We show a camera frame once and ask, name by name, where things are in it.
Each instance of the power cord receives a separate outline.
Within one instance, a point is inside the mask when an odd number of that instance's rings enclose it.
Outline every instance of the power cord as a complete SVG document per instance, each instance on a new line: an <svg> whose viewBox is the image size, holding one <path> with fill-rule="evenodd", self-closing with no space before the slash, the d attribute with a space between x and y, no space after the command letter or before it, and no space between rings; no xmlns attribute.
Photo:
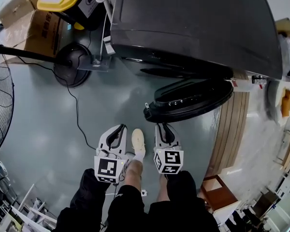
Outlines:
<svg viewBox="0 0 290 232"><path fill-rule="evenodd" d="M90 44L91 44L91 31L89 32L89 45L87 46L87 49L89 49Z"/></svg>
<svg viewBox="0 0 290 232"><path fill-rule="evenodd" d="M68 92L69 92L69 94L75 99L75 101L76 101L76 122L77 122L77 127L79 128L79 130L82 132L82 134L83 134L83 136L84 136L84 138L85 138L85 141L86 141L86 144L87 144L87 146L88 147L90 147L90 148L92 148L92 149L94 149L94 150L97 150L95 147L92 147L92 146L90 146L89 145L89 143L88 143L88 141L87 141L87 137L86 137L86 135L85 135L85 133L84 133L84 131L82 130L82 128L79 126L79 121L78 121L78 114L79 114L79 112L78 112L78 99L70 92L70 89L69 89L69 86L68 86L68 82L67 82L67 80L65 80L65 79L63 79L63 78L61 78L60 76L58 76L52 69L50 69L50 68L47 68L47 67L45 67L45 66L43 66L43 65L41 65L41 64L37 64L37 63L27 63L27 62L25 62L21 57L18 57L24 64L27 64L27 65L30 65L30 64L35 64L35 65L37 65L37 66L40 66L40 67L42 67L43 69L46 69L46 70L48 70L48 71L51 71L54 75L55 75L55 77L57 77L57 78L59 78L59 79L61 79L61 80L63 80L63 81L65 81L65 83L66 83L66 85L67 85L67 89L68 89Z"/></svg>

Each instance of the white sock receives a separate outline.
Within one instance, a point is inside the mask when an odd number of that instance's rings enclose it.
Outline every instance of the white sock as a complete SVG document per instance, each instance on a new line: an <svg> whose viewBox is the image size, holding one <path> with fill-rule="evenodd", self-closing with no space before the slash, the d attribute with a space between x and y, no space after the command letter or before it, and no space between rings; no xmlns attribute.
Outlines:
<svg viewBox="0 0 290 232"><path fill-rule="evenodd" d="M136 151L135 156L133 157L133 160L138 160L141 163L143 163L143 158L145 156L145 150L142 151Z"/></svg>

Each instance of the plastic bin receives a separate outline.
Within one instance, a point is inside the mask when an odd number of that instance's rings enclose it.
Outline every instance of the plastic bin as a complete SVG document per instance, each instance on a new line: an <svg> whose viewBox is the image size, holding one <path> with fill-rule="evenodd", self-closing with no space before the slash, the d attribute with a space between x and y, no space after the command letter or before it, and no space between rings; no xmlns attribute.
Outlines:
<svg viewBox="0 0 290 232"><path fill-rule="evenodd" d="M51 11L76 29L95 30L104 18L103 3L96 0L38 0L39 10Z"/></svg>

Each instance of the fan base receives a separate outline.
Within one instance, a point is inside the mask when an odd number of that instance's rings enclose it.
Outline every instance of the fan base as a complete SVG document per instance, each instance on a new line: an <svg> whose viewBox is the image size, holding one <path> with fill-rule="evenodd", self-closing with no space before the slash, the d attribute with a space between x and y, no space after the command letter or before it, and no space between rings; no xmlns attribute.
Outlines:
<svg viewBox="0 0 290 232"><path fill-rule="evenodd" d="M68 87L77 87L84 83L90 75L90 71L79 70L82 56L91 55L90 51L79 43L71 43L62 48L56 58L70 61L71 65L54 64L54 72L57 81Z"/></svg>

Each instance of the orange object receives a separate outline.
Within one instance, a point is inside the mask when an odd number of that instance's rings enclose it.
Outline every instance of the orange object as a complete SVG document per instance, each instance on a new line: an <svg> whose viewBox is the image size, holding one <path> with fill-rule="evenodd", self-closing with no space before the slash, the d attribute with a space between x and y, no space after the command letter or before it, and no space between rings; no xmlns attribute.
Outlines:
<svg viewBox="0 0 290 232"><path fill-rule="evenodd" d="M290 115L290 90L286 89L285 96L281 99L281 114L282 117Z"/></svg>

